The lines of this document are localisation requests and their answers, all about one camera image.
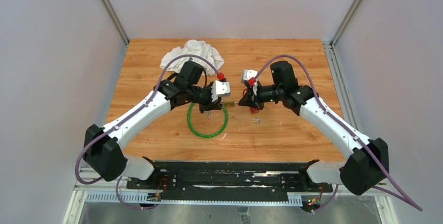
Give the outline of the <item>red cable lock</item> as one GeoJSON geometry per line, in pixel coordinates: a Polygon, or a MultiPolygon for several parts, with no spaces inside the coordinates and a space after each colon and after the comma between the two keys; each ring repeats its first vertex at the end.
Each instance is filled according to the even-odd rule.
{"type": "MultiPolygon", "coordinates": [[[[242,95],[244,96],[247,92],[247,88],[245,88],[242,92],[242,95]]],[[[253,107],[249,107],[251,114],[256,114],[259,113],[259,109],[253,108],[253,107]]]]}

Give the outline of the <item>brass padlock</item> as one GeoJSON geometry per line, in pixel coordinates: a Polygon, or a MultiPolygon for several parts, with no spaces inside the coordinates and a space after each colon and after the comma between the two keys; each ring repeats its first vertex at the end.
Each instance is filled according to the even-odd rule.
{"type": "Polygon", "coordinates": [[[223,106],[226,108],[233,108],[233,107],[235,107],[235,103],[234,102],[224,102],[223,106]]]}

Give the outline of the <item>green cable lock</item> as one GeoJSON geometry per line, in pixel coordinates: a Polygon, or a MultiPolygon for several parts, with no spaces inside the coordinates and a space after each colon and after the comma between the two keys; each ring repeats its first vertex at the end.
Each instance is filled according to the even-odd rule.
{"type": "Polygon", "coordinates": [[[206,112],[198,116],[196,104],[190,103],[186,113],[186,123],[191,131],[200,138],[214,138],[222,134],[228,126],[228,110],[223,106],[221,111],[211,112],[211,119],[208,119],[206,112]]]}

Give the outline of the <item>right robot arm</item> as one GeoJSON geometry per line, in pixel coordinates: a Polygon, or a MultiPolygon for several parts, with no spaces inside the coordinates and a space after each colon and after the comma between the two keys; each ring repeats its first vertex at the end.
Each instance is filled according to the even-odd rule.
{"type": "Polygon", "coordinates": [[[351,193],[362,195],[383,179],[385,174],[371,153],[389,170],[388,145],[381,138],[371,139],[354,129],[331,110],[308,85],[300,85],[287,61],[270,66],[273,84],[263,86],[255,78],[257,71],[245,69],[241,82],[246,92],[240,106],[263,110],[267,102],[279,103],[310,122],[331,141],[345,163],[312,160],[299,169],[300,187],[312,191],[320,183],[344,185],[351,193]]]}

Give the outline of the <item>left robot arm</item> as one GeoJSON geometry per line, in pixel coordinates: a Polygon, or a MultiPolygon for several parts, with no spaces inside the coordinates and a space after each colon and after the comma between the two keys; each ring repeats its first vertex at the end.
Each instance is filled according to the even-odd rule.
{"type": "Polygon", "coordinates": [[[155,119],[176,107],[194,103],[200,112],[221,110],[222,97],[230,95],[230,84],[218,73],[216,81],[200,87],[197,83],[204,72],[202,65],[187,61],[178,73],[161,79],[141,102],[116,120],[104,126],[89,126],[79,158],[98,173],[99,179],[133,177],[147,189],[156,188],[160,175],[154,171],[154,163],[148,158],[125,155],[123,149],[155,119]]]}

